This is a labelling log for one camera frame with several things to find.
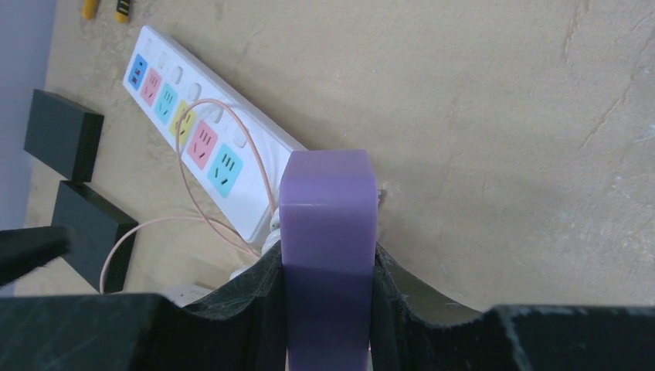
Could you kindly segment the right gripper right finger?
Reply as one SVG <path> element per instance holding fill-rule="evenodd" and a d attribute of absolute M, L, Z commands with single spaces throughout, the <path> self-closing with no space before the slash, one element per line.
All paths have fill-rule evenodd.
<path fill-rule="evenodd" d="M 376 370 L 652 370 L 651 307 L 495 305 L 449 299 L 377 247 Z"/>

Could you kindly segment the white cube adapter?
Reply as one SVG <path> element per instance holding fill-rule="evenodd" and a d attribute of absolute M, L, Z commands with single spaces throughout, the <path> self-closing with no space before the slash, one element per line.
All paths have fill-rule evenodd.
<path fill-rule="evenodd" d="M 179 284 L 163 289 L 159 292 L 162 296 L 174 303 L 180 308 L 184 308 L 206 295 L 211 293 L 212 290 L 204 288 L 196 284 Z"/>

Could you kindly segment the purple socket base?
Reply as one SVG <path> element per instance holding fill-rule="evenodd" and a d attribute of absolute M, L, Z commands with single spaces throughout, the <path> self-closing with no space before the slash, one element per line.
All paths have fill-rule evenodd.
<path fill-rule="evenodd" d="M 366 369 L 378 225 L 367 152 L 294 152 L 279 209 L 289 367 Z"/>

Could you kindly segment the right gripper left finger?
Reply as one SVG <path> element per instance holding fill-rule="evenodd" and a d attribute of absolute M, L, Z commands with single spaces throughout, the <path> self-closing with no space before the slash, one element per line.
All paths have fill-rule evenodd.
<path fill-rule="evenodd" d="M 1 301 L 3 370 L 282 370 L 287 317 L 280 247 L 205 297 L 159 294 Z"/>

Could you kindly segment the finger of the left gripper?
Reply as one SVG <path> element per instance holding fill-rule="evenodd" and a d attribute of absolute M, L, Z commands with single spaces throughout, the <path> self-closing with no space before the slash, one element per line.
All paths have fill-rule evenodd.
<path fill-rule="evenodd" d="M 72 230 L 41 226 L 1 231 L 1 286 L 11 284 L 69 251 Z"/>

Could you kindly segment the black box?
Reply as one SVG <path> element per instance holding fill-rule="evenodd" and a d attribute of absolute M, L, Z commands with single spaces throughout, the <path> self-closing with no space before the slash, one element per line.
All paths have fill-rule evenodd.
<path fill-rule="evenodd" d="M 114 244 L 138 221 L 84 183 L 59 183 L 51 219 L 53 226 L 73 230 L 74 238 L 63 259 L 94 289 Z"/>
<path fill-rule="evenodd" d="M 34 89 L 24 150 L 73 182 L 90 182 L 104 116 L 59 94 Z"/>

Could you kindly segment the white power strip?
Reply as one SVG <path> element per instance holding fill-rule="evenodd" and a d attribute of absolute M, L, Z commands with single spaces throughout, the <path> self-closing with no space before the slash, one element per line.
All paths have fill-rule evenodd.
<path fill-rule="evenodd" d="M 123 85 L 236 232 L 262 246 L 293 151 L 305 147 L 168 35 L 143 26 Z"/>

